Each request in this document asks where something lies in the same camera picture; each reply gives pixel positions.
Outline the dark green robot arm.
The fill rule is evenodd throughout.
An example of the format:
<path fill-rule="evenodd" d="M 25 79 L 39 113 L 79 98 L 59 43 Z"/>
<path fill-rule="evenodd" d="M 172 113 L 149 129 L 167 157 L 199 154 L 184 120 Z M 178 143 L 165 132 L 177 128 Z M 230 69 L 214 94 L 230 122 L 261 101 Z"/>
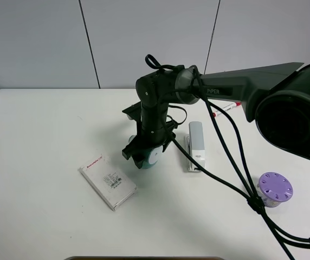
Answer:
<path fill-rule="evenodd" d="M 310 160 L 310 64 L 196 74 L 193 67 L 161 65 L 146 58 L 153 72 L 136 81 L 139 102 L 124 113 L 137 123 L 137 134 L 122 150 L 141 168 L 146 152 L 166 149 L 176 122 L 167 122 L 169 104 L 191 105 L 203 98 L 239 101 L 248 122 L 255 122 L 272 145 Z"/>

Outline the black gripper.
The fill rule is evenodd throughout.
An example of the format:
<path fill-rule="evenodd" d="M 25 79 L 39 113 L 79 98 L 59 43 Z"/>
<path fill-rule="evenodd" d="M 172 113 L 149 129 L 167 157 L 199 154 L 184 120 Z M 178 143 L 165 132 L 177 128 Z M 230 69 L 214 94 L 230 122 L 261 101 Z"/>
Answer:
<path fill-rule="evenodd" d="M 176 122 L 174 120 L 166 121 L 168 104 L 161 104 L 158 109 L 154 107 L 146 107 L 141 104 L 141 120 L 136 121 L 137 125 L 137 134 L 136 136 L 140 138 L 145 138 L 150 141 L 154 146 L 163 147 L 163 152 L 166 151 L 168 145 L 171 143 L 172 139 L 170 137 L 175 137 L 173 130 L 176 129 Z M 134 164 L 138 169 L 141 169 L 145 166 L 146 157 L 143 153 L 134 154 L 132 152 L 132 146 L 136 139 L 133 140 L 131 144 L 128 144 L 123 150 L 122 155 L 125 159 L 131 158 L 134 161 Z"/>

